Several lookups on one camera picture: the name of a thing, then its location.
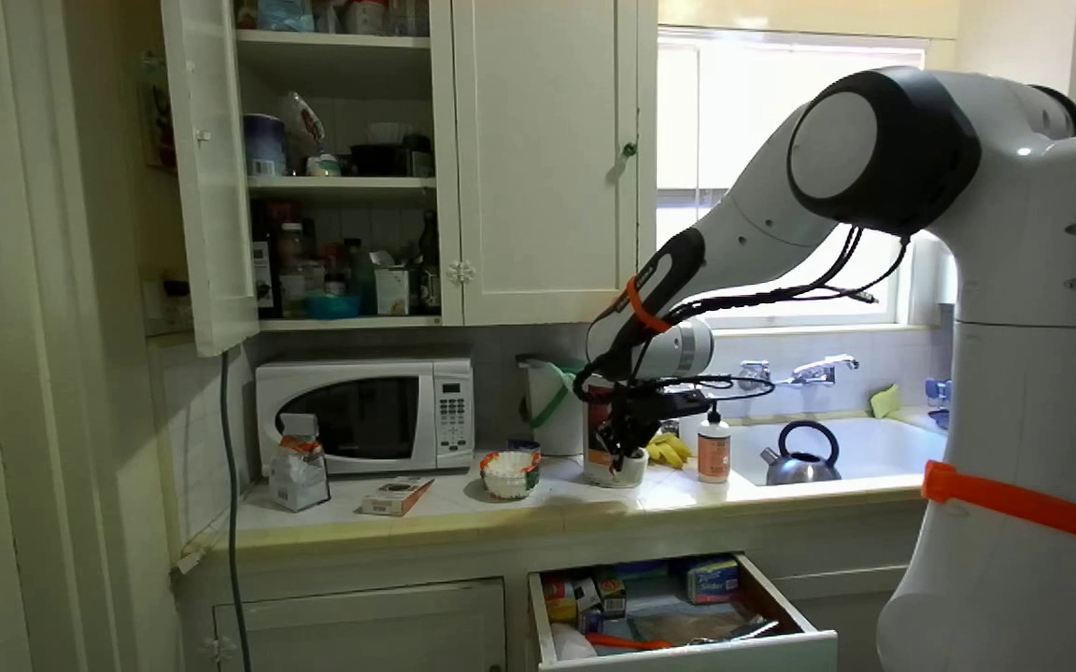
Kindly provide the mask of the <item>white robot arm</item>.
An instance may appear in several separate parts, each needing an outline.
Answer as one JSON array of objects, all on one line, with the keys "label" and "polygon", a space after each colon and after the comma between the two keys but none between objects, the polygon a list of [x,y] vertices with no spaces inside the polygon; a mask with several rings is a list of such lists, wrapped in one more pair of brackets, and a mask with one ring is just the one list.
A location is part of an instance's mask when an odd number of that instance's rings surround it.
[{"label": "white robot arm", "polygon": [[1076,104],[962,71],[880,66],[799,104],[732,191],[590,326],[574,382],[637,451],[697,413],[656,350],[693,315],[785,303],[834,229],[935,232],[958,265],[951,423],[879,616],[885,672],[1076,672]]}]

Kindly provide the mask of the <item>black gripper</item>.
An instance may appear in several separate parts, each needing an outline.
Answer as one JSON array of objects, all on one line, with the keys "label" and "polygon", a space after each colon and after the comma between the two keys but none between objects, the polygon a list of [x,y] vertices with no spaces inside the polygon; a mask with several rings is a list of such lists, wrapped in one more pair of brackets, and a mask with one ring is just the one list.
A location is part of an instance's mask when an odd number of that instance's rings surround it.
[{"label": "black gripper", "polygon": [[636,459],[663,420],[687,420],[709,406],[712,400],[697,385],[590,387],[590,446],[611,459]]}]

